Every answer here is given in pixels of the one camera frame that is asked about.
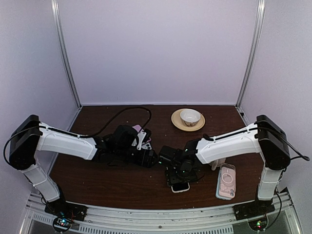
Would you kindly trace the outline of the black smartphone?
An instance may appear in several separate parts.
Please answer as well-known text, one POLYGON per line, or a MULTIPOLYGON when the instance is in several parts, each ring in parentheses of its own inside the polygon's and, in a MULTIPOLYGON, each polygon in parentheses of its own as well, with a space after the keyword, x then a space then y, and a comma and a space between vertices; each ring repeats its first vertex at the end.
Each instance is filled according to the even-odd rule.
POLYGON ((187 192, 190 189, 190 184, 187 183, 176 183, 171 186, 171 191, 173 193, 182 193, 182 192, 187 192))

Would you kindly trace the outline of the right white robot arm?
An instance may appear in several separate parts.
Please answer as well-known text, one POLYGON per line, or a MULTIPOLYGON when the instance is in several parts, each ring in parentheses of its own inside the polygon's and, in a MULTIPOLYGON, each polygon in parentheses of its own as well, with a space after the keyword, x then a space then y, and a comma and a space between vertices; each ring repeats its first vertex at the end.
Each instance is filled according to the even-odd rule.
POLYGON ((236 193, 235 167, 224 159, 243 154, 263 156, 263 170, 257 187, 257 199, 250 204, 254 215, 262 214, 269 206, 282 171, 290 162, 286 133, 266 115, 257 116, 256 122, 242 129, 188 141, 183 150, 163 146, 159 163, 166 166, 167 185, 172 192, 184 191, 183 186, 198 181, 197 170, 204 164, 219 167, 216 197, 231 200, 236 193))

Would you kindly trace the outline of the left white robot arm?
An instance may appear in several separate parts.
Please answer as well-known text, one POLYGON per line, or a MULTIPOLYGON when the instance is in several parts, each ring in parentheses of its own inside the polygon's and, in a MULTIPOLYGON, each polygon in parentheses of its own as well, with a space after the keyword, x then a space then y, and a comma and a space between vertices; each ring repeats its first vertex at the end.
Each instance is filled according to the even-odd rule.
POLYGON ((42 194, 59 216, 70 212, 70 205, 62 200, 61 189, 41 168, 35 158, 37 151, 56 152, 95 162, 121 160, 144 168, 151 168, 158 157, 150 145, 149 130, 140 126, 120 125, 106 136, 80 135, 49 126, 30 115, 11 135, 5 146, 10 149, 5 161, 21 171, 42 194))

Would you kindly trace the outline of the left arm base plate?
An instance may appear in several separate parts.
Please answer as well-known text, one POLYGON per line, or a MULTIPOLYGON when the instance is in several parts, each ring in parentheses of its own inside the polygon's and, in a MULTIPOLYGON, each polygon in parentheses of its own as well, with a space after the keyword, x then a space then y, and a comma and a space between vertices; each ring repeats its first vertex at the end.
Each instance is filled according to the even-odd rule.
POLYGON ((65 203, 57 205, 48 203, 45 206, 44 211, 48 214, 52 214, 60 218, 66 218, 68 220, 84 221, 87 213, 87 207, 73 203, 65 203))

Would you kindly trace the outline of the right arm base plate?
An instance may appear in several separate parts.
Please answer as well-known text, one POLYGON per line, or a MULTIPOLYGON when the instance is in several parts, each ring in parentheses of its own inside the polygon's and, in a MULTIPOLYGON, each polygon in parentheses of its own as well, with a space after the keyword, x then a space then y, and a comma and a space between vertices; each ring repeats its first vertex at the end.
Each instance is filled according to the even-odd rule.
POLYGON ((275 211, 273 200, 259 200, 233 206, 236 220, 250 219, 275 211))

